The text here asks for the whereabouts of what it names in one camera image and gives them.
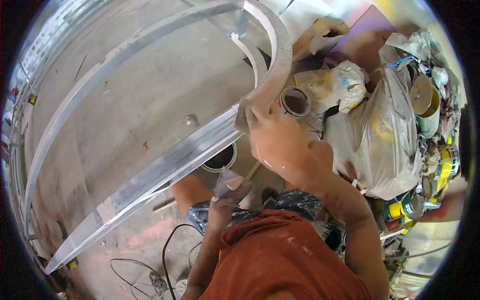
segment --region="concrete floor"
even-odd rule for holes
[[[127,37],[186,8],[180,0],[116,0],[78,28],[39,80],[26,130],[27,172],[43,131],[74,84]],[[57,220],[70,234],[123,182],[194,132],[196,127],[186,125],[185,116],[195,114],[202,126],[248,94],[254,76],[244,57],[222,32],[202,21],[140,51],[94,87],[62,127],[40,171],[32,203],[38,245],[44,250],[40,254],[49,259],[62,244]],[[148,151],[142,149],[144,143]],[[232,169],[245,176],[255,159],[248,138],[237,145]],[[213,188],[216,174],[202,169],[195,173]],[[260,191],[267,186],[283,189],[283,180],[263,167],[253,180]],[[163,245],[176,225],[188,222],[174,203],[152,214],[171,202],[168,195],[152,200],[109,232],[105,246],[99,241],[78,256],[79,266],[66,274],[82,298],[133,299],[129,286],[110,269],[114,257],[137,259],[163,273]],[[199,241],[192,228],[176,233],[167,253],[173,282],[186,268],[187,252]],[[117,265],[127,280],[149,283],[146,269]]]
[[[77,80],[128,36],[186,9],[179,0],[113,1],[79,28],[38,85],[26,140],[27,172],[54,111]],[[39,227],[59,219],[71,232],[123,182],[253,89],[244,54],[208,21],[137,53],[83,100],[43,163],[33,208]],[[149,150],[142,150],[147,143]]]

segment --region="electric wire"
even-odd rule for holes
[[[385,257],[385,260],[387,261],[395,261],[395,260],[402,260],[402,259],[406,259],[406,258],[414,258],[414,257],[420,257],[420,256],[424,256],[424,255],[428,255],[430,253],[434,253],[434,252],[437,252],[437,251],[440,251],[442,249],[445,249],[446,247],[450,246],[452,243],[448,243],[446,244],[445,246],[442,246],[440,248],[437,248],[435,250],[432,250],[432,251],[428,251],[428,252],[424,252],[424,253],[419,253],[419,254],[415,254],[415,255],[403,255],[403,256],[393,256],[393,257]]]
[[[197,227],[195,227],[195,226],[193,226],[193,225],[190,225],[190,224],[180,224],[180,225],[177,225],[177,226],[172,230],[172,233],[170,233],[170,236],[168,237],[167,241],[165,242],[165,246],[163,246],[163,251],[162,251],[163,271],[165,272],[165,277],[167,278],[168,288],[170,289],[170,293],[172,294],[173,300],[177,300],[177,298],[176,298],[175,295],[173,294],[172,283],[170,282],[170,278],[168,277],[167,265],[165,264],[165,251],[167,250],[168,242],[170,242],[170,239],[173,237],[173,234],[175,233],[175,231],[177,231],[177,229],[180,228],[180,227],[182,227],[182,226],[189,226],[189,227],[195,228],[195,230],[197,230],[198,233],[200,233],[200,234],[203,236],[203,234],[201,233],[200,230],[198,230]]]
[[[188,256],[187,256],[187,267],[189,270],[192,269],[192,263],[190,262],[190,256],[192,255],[192,252],[195,248],[197,248],[199,245],[201,245],[202,242],[199,242],[198,244],[196,244],[195,246],[193,246],[193,248],[190,249],[190,251],[188,252]]]
[[[139,285],[139,284],[144,285],[144,286],[149,286],[149,287],[155,288],[155,287],[152,286],[151,284],[147,284],[147,283],[141,283],[141,282],[134,283],[134,284],[130,287],[130,293],[132,293],[132,295],[135,297],[135,299],[138,299],[138,298],[137,298],[137,297],[135,296],[135,294],[133,293],[132,288],[134,288],[136,285]],[[152,297],[152,296],[149,296],[149,297],[150,297],[150,299],[160,299],[160,298],[163,299],[163,292],[162,292],[161,295],[158,295],[158,294],[157,294],[157,297]]]
[[[135,288],[136,290],[140,291],[142,294],[144,294],[145,296],[147,296],[147,297],[150,298],[150,299],[159,299],[159,298],[163,297],[163,293],[162,293],[162,295],[158,295],[158,297],[152,297],[152,296],[148,295],[147,293],[145,293],[144,291],[142,291],[141,289],[139,289],[139,288],[136,287],[136,285],[139,285],[139,284],[146,285],[146,286],[152,286],[152,285],[145,284],[145,283],[135,283],[135,284],[132,284],[132,283],[128,282],[125,278],[123,278],[122,276],[120,276],[120,274],[118,274],[118,272],[113,268],[113,264],[112,264],[113,261],[125,262],[125,263],[132,263],[132,264],[138,264],[138,265],[141,265],[141,266],[143,266],[143,267],[145,267],[145,268],[150,269],[150,270],[151,270],[152,272],[154,272],[158,277],[161,277],[160,274],[157,273],[157,271],[155,271],[155,270],[154,270],[152,267],[150,267],[149,265],[144,264],[144,263],[142,263],[142,262],[140,262],[140,261],[137,261],[137,260],[135,260],[135,259],[112,258],[112,259],[110,260],[110,267],[112,268],[112,271],[113,271],[121,280],[123,280],[125,283],[127,283],[127,284],[130,286],[130,292],[132,293],[132,295],[133,295],[133,297],[134,297],[135,299],[138,300],[137,296],[135,296],[135,294],[133,293],[132,288]]]

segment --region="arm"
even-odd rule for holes
[[[293,118],[255,107],[245,111],[253,156],[288,182],[322,199],[332,216],[345,223],[347,266],[365,282],[375,299],[386,299],[388,274],[378,229],[365,198],[314,157]]]
[[[208,208],[208,226],[200,251],[188,275],[182,300],[197,300],[207,289],[218,263],[222,232],[227,228],[235,207],[232,199],[213,197]]]
[[[188,275],[188,284],[182,297],[183,300],[199,299],[212,280],[216,264],[218,263],[222,233],[209,230],[209,227],[205,231],[200,251]]]

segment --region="curved frame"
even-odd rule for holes
[[[287,30],[277,16],[260,3],[250,3],[247,1],[231,2],[224,0],[192,7],[184,12],[177,13],[147,27],[110,51],[105,58],[91,68],[68,93],[50,120],[35,153],[25,193],[28,204],[27,207],[31,204],[31,197],[41,164],[46,157],[53,139],[66,119],[82,101],[83,97],[98,82],[114,72],[121,63],[133,54],[162,36],[210,16],[241,8],[248,11],[261,22],[267,30],[272,45],[272,63],[270,70],[266,73],[266,77],[262,78],[265,74],[264,71],[266,67],[265,69],[262,68],[264,61],[259,51],[256,50],[257,53],[252,53],[250,49],[256,47],[243,37],[237,40],[235,40],[235,36],[232,37],[234,42],[243,44],[243,46],[240,47],[242,50],[248,50],[246,54],[249,59],[252,60],[252,65],[260,67],[256,72],[256,82],[258,82],[259,85],[252,90],[247,97],[254,101],[262,100],[266,97],[271,101],[271,99],[280,92],[281,87],[283,87],[287,80],[292,57]],[[171,147],[138,172],[133,178],[123,183],[115,193],[102,202],[96,210],[89,214],[70,234],[49,261],[44,272],[50,274],[66,264],[152,199],[152,195],[159,194],[168,188],[162,188],[162,186],[168,183],[175,183],[237,140],[242,135],[241,132],[234,129],[234,121],[232,119],[237,113],[237,109],[238,104]]]

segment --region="paint splatter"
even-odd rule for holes
[[[305,246],[302,246],[302,248],[303,248],[303,250],[304,250],[304,251],[305,251],[305,252],[306,252],[308,255],[310,255],[310,256],[312,256],[312,255],[313,255],[313,252],[312,252],[312,251],[310,251],[310,250],[308,250],[308,248],[307,248],[307,247],[305,247]]]

